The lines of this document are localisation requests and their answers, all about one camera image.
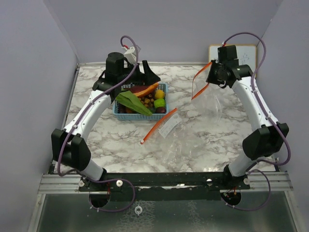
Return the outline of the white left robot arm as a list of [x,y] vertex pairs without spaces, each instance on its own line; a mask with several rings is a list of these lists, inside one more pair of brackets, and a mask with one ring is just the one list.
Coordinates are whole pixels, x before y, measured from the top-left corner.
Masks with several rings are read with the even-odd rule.
[[119,52],[109,53],[106,67],[85,105],[75,118],[63,129],[55,129],[51,134],[53,160],[57,162],[59,176],[60,165],[67,165],[74,171],[90,179],[90,185],[100,191],[106,187],[106,170],[98,166],[91,158],[86,144],[87,138],[101,114],[112,104],[126,84],[156,85],[161,79],[150,69],[146,60],[139,64],[129,61],[128,55]]

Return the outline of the red and orange meat slab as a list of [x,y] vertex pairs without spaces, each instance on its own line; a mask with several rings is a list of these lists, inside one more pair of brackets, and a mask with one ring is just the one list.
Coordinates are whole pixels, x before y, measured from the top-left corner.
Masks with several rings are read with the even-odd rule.
[[154,83],[150,86],[133,86],[129,89],[138,98],[151,94],[159,86],[159,83]]

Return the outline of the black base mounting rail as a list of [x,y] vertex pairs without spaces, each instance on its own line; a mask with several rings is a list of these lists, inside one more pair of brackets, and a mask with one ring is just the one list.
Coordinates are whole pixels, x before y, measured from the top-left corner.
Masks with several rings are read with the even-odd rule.
[[242,177],[228,177],[224,172],[188,173],[106,173],[106,183],[85,180],[80,192],[109,194],[114,202],[220,200],[224,190],[249,189]]

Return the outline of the green wrinkled ball fruit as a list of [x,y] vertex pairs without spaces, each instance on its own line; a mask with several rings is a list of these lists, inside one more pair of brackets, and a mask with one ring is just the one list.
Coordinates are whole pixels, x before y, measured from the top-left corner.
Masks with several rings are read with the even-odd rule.
[[159,107],[165,107],[166,106],[166,102],[164,98],[160,98],[154,101],[154,107],[159,108]]

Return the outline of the dark purple date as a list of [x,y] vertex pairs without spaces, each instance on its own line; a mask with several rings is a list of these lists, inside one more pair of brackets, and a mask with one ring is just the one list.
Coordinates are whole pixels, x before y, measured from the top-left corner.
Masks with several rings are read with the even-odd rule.
[[126,113],[126,107],[123,105],[118,106],[118,113],[119,114],[125,114]]

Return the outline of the green leafy vegetable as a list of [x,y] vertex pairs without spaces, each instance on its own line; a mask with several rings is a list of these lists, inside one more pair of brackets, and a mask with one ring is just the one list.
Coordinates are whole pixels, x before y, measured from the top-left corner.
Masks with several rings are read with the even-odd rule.
[[130,91],[121,92],[115,98],[119,104],[130,108],[131,110],[145,116],[151,116],[152,112],[146,108],[139,100],[137,96],[135,96]]

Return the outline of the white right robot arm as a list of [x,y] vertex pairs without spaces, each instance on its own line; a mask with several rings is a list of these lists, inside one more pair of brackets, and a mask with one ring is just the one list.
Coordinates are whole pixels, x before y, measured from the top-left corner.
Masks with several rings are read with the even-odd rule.
[[230,87],[241,101],[252,133],[242,142],[242,152],[231,162],[222,176],[222,184],[233,189],[239,184],[239,177],[258,162],[279,152],[289,127],[280,123],[271,113],[261,96],[253,72],[249,65],[241,65],[235,45],[221,46],[217,49],[218,58],[211,61],[207,82],[221,88]]

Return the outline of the small whiteboard wooden frame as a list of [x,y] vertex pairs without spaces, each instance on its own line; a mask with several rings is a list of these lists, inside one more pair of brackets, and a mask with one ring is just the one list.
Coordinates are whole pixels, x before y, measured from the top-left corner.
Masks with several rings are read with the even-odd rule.
[[[254,45],[235,45],[237,47],[237,56],[239,60],[239,66],[234,70],[237,74],[237,80],[243,77],[252,76],[253,71],[257,67],[256,65],[256,46]],[[216,60],[218,58],[217,48],[219,45],[211,45],[209,48],[209,59]]]

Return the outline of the clear zip bag orange zipper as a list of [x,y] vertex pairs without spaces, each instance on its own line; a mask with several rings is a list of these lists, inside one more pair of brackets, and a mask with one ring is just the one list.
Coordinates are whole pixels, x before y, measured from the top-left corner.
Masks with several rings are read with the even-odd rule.
[[191,104],[199,115],[211,123],[217,123],[222,116],[222,107],[218,99],[219,91],[207,80],[212,62],[199,70],[192,80]]

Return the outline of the aluminium extrusion frame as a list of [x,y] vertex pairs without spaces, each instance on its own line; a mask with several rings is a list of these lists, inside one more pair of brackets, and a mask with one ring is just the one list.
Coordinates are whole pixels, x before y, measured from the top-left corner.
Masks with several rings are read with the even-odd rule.
[[[269,181],[272,191],[292,191],[292,182],[287,172],[254,172],[249,175],[248,189],[236,188],[237,192],[266,192]],[[39,184],[38,194],[74,194],[80,193],[80,176],[77,174],[60,177],[53,174],[44,174]]]

